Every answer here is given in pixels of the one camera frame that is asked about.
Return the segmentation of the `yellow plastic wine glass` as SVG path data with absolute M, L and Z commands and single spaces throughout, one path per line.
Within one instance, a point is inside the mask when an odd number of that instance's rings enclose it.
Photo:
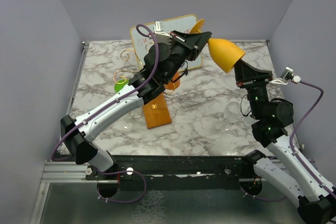
M 245 55 L 241 48 L 226 39 L 210 38 L 207 44 L 212 60 L 225 73 L 229 73 L 234 68 L 235 63 Z

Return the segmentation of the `orange plastic wine glass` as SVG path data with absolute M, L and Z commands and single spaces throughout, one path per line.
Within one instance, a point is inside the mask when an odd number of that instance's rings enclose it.
M 173 76 L 172 81 L 169 82 L 168 84 L 164 85 L 165 89 L 168 90 L 169 93 L 172 93 L 175 89 L 177 89 L 180 86 L 181 81 L 180 81 L 179 77 L 180 77 L 180 73 L 177 72 Z

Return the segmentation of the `green plastic wine glass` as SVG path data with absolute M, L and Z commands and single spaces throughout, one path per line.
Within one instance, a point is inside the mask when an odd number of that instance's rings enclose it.
M 128 85 L 128 83 L 129 83 L 128 79 L 117 81 L 114 85 L 114 91 L 118 93 L 123 89 L 124 86 Z

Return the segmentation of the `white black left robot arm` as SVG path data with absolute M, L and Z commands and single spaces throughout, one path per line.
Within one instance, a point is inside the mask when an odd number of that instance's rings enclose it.
M 198 57 L 211 35 L 209 31 L 198 34 L 172 31 L 167 42 L 158 42 L 154 37 L 143 68 L 128 84 L 86 114 L 75 119 L 64 116 L 60 120 L 61 136 L 75 163 L 89 163 L 98 169 L 102 178 L 112 178 L 116 172 L 114 160 L 108 151 L 94 144 L 96 137 L 124 115 L 162 94 L 180 67 Z

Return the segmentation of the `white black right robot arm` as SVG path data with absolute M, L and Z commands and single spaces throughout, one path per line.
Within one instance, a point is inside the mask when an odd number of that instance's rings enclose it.
M 246 89 L 255 140 L 273 153 L 286 171 L 277 169 L 260 151 L 245 156 L 241 164 L 246 177 L 258 175 L 281 191 L 296 207 L 305 223 L 328 223 L 335 218 L 335 186 L 322 176 L 295 146 L 286 127 L 293 123 L 293 104 L 276 98 L 269 100 L 267 84 L 304 83 L 287 67 L 280 78 L 271 71 L 257 69 L 243 60 L 234 65 L 236 84 Z

